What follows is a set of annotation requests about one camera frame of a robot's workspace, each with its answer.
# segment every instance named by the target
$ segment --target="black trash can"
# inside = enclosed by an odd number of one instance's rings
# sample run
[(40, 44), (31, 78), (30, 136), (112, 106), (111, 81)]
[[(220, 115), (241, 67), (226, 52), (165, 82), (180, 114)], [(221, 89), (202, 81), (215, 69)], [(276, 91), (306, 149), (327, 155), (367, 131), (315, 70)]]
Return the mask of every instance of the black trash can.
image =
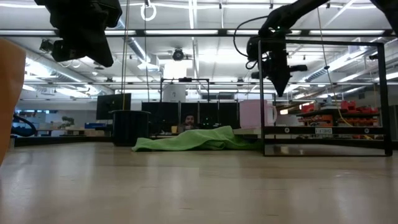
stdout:
[(113, 113), (113, 144), (135, 146), (137, 138), (149, 137), (149, 115), (146, 111), (118, 110)]

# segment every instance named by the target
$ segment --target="green towel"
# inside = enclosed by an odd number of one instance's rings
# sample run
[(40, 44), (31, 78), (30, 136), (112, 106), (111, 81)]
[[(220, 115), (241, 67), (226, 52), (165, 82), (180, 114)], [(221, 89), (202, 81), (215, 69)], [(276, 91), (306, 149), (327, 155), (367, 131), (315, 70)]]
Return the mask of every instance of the green towel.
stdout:
[(233, 134), (230, 126), (213, 130), (190, 130), (174, 138), (150, 140), (139, 138), (133, 151), (153, 149), (165, 151), (185, 151), (189, 149), (222, 150), (255, 149), (258, 144), (249, 143)]

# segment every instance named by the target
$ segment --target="white container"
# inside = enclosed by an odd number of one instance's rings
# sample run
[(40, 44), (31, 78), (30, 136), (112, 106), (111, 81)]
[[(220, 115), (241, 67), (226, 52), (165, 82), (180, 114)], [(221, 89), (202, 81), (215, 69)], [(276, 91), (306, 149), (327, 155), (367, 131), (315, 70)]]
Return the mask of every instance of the white container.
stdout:
[[(240, 103), (241, 128), (260, 128), (261, 112), (260, 100), (245, 100)], [(273, 126), (276, 122), (278, 113), (275, 106), (269, 105), (264, 100), (264, 125)]]

